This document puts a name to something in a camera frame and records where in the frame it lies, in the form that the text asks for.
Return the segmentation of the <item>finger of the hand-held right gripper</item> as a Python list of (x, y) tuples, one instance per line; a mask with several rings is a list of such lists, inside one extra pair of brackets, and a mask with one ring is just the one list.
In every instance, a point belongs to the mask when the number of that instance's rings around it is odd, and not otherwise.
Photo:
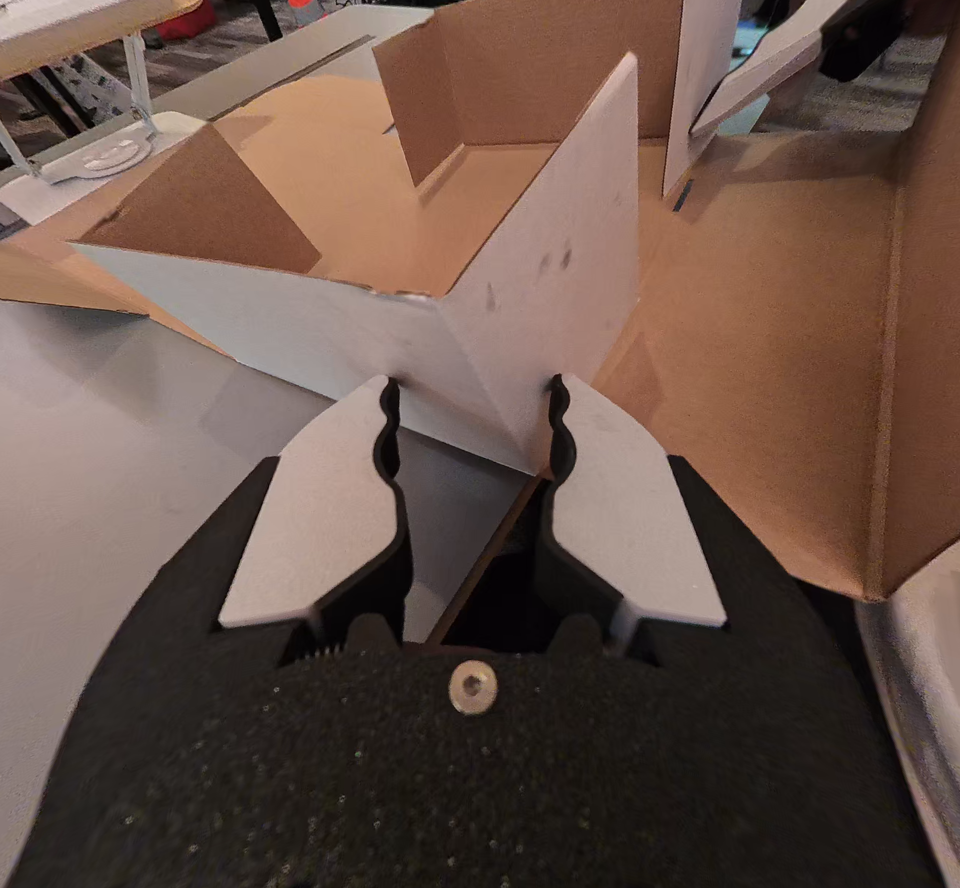
[(715, 130), (726, 118), (816, 60), (825, 29), (854, 1), (804, 0), (759, 40), (745, 62), (721, 79), (691, 123), (690, 136), (697, 138)]

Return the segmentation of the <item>white and brown cardboard box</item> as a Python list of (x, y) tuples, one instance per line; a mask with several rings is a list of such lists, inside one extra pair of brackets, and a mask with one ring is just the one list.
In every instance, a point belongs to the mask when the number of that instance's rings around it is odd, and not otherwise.
[(796, 577), (958, 540), (958, 29), (901, 135), (694, 138), (740, 0), (355, 6), (169, 93), (100, 180), (22, 171), (2, 300), (150, 318), (329, 400), (546, 462), (593, 383)]

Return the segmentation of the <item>white metal stand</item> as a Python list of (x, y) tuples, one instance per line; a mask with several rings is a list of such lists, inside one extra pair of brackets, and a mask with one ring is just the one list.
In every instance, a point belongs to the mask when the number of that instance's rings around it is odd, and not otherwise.
[(132, 134), (109, 141), (102, 139), (93, 147), (77, 150), (51, 163), (39, 166), (24, 156), (7, 128), (1, 126), (1, 143), (13, 164), (22, 172), (53, 186), (71, 179), (97, 181), (108, 178), (143, 162), (153, 150), (153, 139), (159, 130), (154, 122), (146, 68), (145, 42), (140, 32), (123, 38), (127, 74), (130, 78), (131, 110), (142, 125)]

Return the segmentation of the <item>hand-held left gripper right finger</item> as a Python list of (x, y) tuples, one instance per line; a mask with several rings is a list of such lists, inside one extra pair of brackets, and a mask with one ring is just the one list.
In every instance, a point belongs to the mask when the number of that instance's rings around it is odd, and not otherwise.
[(662, 445), (572, 374), (551, 379), (548, 421), (536, 596), (560, 619), (592, 618), (619, 654), (648, 622), (722, 630), (728, 615)]

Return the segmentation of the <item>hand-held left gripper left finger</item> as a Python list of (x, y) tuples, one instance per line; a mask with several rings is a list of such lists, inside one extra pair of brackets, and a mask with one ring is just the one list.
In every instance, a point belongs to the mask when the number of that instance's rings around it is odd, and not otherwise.
[(355, 618), (382, 616), (401, 642), (414, 575), (402, 488), (400, 387), (358, 386), (282, 449), (218, 622), (305, 621), (342, 644)]

